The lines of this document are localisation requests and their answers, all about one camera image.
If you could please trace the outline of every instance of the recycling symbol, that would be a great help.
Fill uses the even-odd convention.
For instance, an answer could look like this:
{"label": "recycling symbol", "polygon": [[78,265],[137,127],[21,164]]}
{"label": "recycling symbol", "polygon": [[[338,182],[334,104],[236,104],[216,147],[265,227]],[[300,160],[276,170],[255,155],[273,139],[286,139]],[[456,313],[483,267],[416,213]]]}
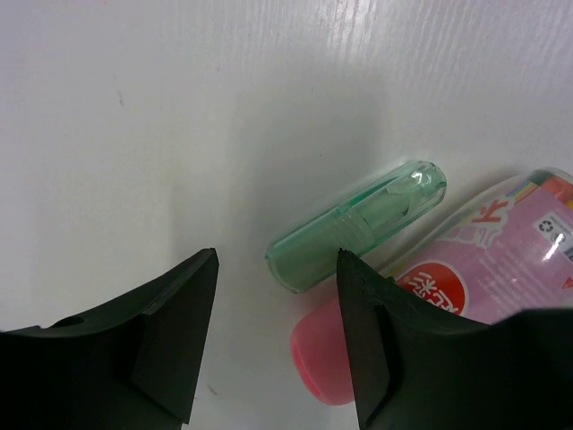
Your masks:
{"label": "recycling symbol", "polygon": [[553,231],[553,223],[551,221],[548,221],[547,219],[541,221],[541,223],[539,224],[539,229],[545,233],[549,233],[550,231]]}

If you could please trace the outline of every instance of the colorful label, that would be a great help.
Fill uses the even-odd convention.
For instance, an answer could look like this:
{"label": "colorful label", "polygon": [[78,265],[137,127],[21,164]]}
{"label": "colorful label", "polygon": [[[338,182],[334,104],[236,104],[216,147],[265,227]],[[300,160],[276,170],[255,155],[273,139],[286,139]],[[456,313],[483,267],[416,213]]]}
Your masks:
{"label": "colorful label", "polygon": [[427,245],[397,277],[434,305],[483,323],[573,305],[573,211],[525,181]]}

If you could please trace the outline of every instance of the tabletop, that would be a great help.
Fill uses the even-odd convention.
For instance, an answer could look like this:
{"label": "tabletop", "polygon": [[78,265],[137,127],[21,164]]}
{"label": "tabletop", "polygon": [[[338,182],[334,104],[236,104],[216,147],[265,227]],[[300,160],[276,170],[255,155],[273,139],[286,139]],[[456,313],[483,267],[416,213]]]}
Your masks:
{"label": "tabletop", "polygon": [[0,329],[48,326],[216,247],[192,430],[356,428],[288,336],[335,294],[270,276],[273,238],[400,163],[444,203],[573,171],[569,0],[0,4]]}

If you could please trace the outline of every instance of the red circular sticker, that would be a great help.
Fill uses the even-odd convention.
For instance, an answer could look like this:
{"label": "red circular sticker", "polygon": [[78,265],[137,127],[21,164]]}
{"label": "red circular sticker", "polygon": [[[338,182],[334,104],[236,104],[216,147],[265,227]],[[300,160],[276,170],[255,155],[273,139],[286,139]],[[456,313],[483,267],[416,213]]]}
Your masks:
{"label": "red circular sticker", "polygon": [[445,311],[460,315],[466,308],[466,288],[447,265],[425,262],[398,279],[398,285]]}

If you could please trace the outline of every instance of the green transparent tube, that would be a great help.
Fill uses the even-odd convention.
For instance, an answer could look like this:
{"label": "green transparent tube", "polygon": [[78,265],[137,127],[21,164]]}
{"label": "green transparent tube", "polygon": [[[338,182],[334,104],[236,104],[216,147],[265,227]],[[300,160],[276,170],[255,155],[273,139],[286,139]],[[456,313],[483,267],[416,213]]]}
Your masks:
{"label": "green transparent tube", "polygon": [[437,166],[407,163],[272,243],[266,254],[270,271],[285,288],[306,291],[335,273],[339,248],[368,253],[445,193],[446,178]]}

